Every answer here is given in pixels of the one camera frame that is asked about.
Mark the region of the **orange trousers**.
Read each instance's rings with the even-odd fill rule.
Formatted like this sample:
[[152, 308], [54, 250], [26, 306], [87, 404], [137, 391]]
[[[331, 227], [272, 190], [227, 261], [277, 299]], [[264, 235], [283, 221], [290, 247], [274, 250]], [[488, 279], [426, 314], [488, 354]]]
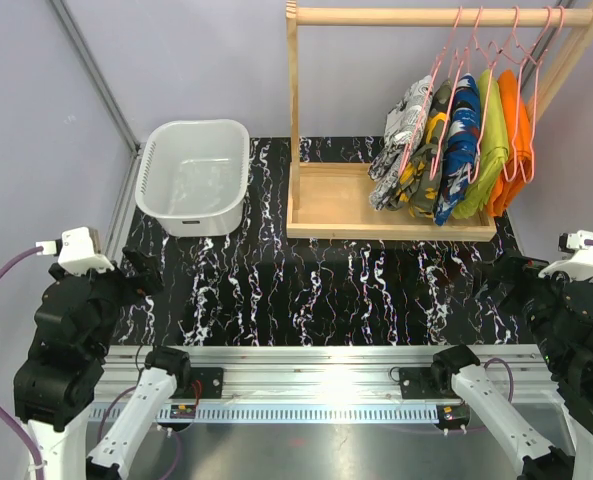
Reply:
[[500, 217], [526, 185], [532, 174], [532, 126], [525, 102], [519, 93], [518, 80], [512, 70], [505, 70], [498, 80], [500, 100], [506, 125], [509, 157], [505, 163], [508, 174], [516, 173], [508, 182], [503, 172], [497, 178], [487, 203], [487, 212]]

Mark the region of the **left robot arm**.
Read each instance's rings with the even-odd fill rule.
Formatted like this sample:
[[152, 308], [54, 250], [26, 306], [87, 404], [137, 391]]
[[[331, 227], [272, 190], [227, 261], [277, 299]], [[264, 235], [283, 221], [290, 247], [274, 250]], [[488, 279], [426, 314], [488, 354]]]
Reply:
[[34, 315], [36, 332], [13, 381], [16, 417], [34, 440], [46, 479], [125, 479], [157, 412], [193, 383], [188, 353], [155, 347], [146, 356], [133, 395], [91, 450], [85, 434], [96, 386], [122, 308], [163, 290], [156, 257], [125, 248], [127, 275], [96, 254], [82, 268], [53, 263], [52, 284]]

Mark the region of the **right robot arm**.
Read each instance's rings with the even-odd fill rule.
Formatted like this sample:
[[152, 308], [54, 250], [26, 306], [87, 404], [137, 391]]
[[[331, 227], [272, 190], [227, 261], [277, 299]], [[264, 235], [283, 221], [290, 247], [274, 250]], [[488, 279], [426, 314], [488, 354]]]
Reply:
[[501, 309], [522, 317], [571, 417], [572, 455], [539, 434], [489, 379], [465, 345], [435, 354], [432, 389], [456, 395], [482, 421], [520, 479], [593, 479], [593, 282], [516, 252], [484, 265], [474, 289], [507, 290]]

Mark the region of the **blue patterned trousers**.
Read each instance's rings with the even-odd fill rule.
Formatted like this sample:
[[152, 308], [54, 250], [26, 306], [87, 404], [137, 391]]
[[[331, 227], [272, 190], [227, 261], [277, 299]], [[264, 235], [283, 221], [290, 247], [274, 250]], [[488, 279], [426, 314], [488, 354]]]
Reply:
[[474, 169], [481, 128], [480, 92], [470, 73], [457, 82], [452, 103], [451, 123], [443, 155], [439, 198], [434, 223], [444, 225], [469, 186], [468, 172]]

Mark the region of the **camouflage yellow trousers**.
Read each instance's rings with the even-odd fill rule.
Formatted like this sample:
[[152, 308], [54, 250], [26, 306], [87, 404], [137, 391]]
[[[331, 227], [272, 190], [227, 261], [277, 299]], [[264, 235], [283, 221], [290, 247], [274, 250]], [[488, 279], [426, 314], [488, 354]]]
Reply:
[[421, 140], [411, 155], [400, 179], [400, 188], [389, 200], [389, 210], [407, 206], [413, 217], [432, 219], [441, 183], [442, 164], [431, 177], [432, 162], [438, 155], [438, 141], [447, 120], [447, 107], [452, 93], [452, 82], [446, 79], [431, 95], [427, 119]]

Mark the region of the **black marble mat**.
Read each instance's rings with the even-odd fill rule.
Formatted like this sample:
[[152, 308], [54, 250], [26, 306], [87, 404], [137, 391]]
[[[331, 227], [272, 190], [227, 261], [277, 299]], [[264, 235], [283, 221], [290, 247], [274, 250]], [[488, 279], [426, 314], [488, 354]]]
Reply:
[[155, 256], [163, 292], [126, 308], [118, 345], [527, 344], [525, 322], [474, 298], [478, 267], [513, 250], [507, 217], [488, 242], [291, 239], [290, 142], [255, 138], [243, 218], [224, 237], [175, 238], [135, 212], [126, 244]]

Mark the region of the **white plastic basket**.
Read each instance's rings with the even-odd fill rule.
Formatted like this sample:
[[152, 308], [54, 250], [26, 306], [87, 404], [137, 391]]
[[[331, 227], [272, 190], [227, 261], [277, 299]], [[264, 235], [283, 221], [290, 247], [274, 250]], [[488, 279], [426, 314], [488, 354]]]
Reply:
[[135, 203], [175, 237], [225, 236], [243, 216], [250, 137], [229, 119], [172, 121], [148, 137]]

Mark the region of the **lime green trousers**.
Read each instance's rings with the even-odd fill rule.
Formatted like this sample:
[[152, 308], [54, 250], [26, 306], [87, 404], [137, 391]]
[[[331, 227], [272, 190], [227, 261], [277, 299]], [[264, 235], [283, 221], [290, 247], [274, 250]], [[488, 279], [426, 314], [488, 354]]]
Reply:
[[502, 171], [509, 157], [509, 141], [497, 80], [489, 69], [479, 77], [481, 106], [487, 104], [483, 137], [480, 145], [480, 167], [476, 181], [467, 188], [465, 198], [458, 203], [452, 217], [466, 219], [476, 212], [486, 210], [492, 216], [499, 216], [495, 202], [500, 198], [503, 179]]

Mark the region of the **newspaper print trousers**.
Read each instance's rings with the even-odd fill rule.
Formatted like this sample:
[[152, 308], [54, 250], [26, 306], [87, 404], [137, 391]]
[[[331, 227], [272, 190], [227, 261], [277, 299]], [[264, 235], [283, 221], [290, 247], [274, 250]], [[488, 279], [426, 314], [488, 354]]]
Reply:
[[[395, 192], [396, 184], [400, 178], [398, 171], [403, 151], [410, 141], [425, 93], [429, 87], [430, 78], [431, 75], [426, 75], [414, 82], [386, 116], [384, 147], [368, 168], [369, 177], [376, 183], [375, 188], [369, 195], [369, 203], [375, 210], [382, 210]], [[420, 130], [416, 134], [411, 152], [414, 152], [421, 140], [422, 130], [431, 104], [431, 95], [432, 91], [429, 95], [429, 102], [425, 106], [424, 118], [421, 121]]]

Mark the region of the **wooden clothes rack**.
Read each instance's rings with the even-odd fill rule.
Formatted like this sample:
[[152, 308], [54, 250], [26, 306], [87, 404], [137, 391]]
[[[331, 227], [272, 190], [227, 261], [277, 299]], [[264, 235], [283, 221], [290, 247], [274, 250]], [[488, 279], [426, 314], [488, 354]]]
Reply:
[[[299, 27], [444, 27], [451, 30], [457, 11], [458, 8], [318, 8], [287, 2], [291, 164], [286, 231], [289, 237], [488, 242], [495, 236], [495, 222], [486, 213], [435, 226], [427, 219], [414, 218], [408, 213], [377, 212], [367, 201], [370, 182], [366, 164], [304, 162], [300, 158]], [[478, 9], [464, 8], [457, 28], [472, 29], [477, 12]], [[523, 9], [518, 28], [543, 27], [546, 19], [544, 8]], [[512, 20], [512, 8], [484, 9], [479, 27], [512, 29]], [[585, 8], [566, 8], [562, 28], [571, 32], [538, 87], [536, 122], [593, 41], [593, 2]]]

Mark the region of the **aluminium rail frame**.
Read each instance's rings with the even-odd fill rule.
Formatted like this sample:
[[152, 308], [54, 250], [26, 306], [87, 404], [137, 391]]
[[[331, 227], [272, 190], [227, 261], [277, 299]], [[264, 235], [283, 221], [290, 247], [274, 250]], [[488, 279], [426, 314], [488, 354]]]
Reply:
[[[559, 403], [538, 349], [526, 345], [474, 345], [480, 361], [501, 358], [488, 375], [501, 391], [512, 387], [515, 404]], [[431, 364], [437, 346], [234, 347], [188, 348], [193, 367], [224, 371], [222, 400], [227, 404], [286, 403], [399, 404], [399, 367]]]

